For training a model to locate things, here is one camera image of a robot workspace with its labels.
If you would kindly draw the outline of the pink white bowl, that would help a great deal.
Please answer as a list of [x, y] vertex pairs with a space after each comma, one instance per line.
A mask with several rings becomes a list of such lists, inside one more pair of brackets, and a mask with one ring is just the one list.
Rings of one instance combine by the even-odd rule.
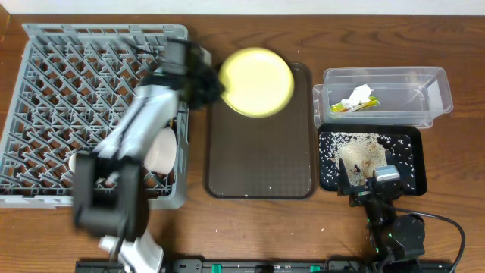
[[155, 137], [145, 157], [144, 166], [151, 172], [169, 174], [174, 167], [176, 154], [176, 135], [171, 128], [166, 127]]

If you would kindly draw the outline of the white cup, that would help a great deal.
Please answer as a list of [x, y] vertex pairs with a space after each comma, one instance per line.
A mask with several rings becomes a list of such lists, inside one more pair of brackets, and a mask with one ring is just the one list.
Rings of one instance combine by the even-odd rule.
[[68, 167], [72, 172], [75, 172], [75, 165], [76, 165], [77, 154], [74, 153], [68, 161]]

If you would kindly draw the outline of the yellow plate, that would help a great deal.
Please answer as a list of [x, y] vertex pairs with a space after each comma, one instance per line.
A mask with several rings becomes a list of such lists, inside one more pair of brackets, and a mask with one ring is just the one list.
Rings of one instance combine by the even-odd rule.
[[221, 98], [235, 112], [249, 118], [266, 118], [290, 102], [295, 80], [289, 65], [264, 48], [240, 49], [221, 65]]

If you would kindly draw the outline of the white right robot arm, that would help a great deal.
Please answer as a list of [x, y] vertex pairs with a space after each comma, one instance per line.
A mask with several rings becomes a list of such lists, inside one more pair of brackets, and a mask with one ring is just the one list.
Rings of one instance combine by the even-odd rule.
[[405, 193], [400, 173], [388, 152], [387, 165], [375, 168], [360, 186], [350, 183], [343, 160], [339, 161], [337, 194], [348, 196], [351, 207], [362, 206], [368, 218], [368, 230], [377, 257], [371, 262], [374, 272], [422, 272], [419, 257], [425, 254], [424, 220], [407, 213], [396, 214], [392, 201]]

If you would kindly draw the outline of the white paper napkin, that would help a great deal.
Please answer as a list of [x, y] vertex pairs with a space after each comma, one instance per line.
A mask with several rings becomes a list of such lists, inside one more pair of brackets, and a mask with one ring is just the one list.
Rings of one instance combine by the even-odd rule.
[[369, 102], [372, 92], [373, 90], [367, 84], [357, 86], [352, 91], [350, 97], [347, 99], [342, 99], [341, 103], [344, 104], [344, 106], [349, 107], [356, 106], [360, 103]]

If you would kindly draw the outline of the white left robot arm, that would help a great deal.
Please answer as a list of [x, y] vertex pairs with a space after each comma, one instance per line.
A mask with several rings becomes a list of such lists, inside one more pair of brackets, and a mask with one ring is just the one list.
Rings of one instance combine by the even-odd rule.
[[74, 162], [74, 226], [101, 237], [110, 265], [125, 272], [158, 272], [163, 250], [146, 230], [149, 202], [142, 168], [158, 133], [180, 103], [197, 109], [218, 100], [224, 86], [199, 44], [170, 38], [157, 68], [143, 77], [115, 129]]

